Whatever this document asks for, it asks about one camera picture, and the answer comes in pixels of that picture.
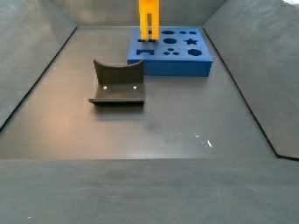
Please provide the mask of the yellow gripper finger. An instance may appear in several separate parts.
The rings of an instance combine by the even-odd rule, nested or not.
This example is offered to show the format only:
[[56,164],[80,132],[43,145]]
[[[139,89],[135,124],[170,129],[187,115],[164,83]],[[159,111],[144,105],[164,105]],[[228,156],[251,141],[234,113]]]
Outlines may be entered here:
[[150,2],[148,0],[138,0],[139,2],[139,20],[140,20],[140,39],[148,39],[148,24],[147,24],[147,15],[148,15],[148,8]]
[[159,39],[159,0],[150,0],[152,17],[152,39]]

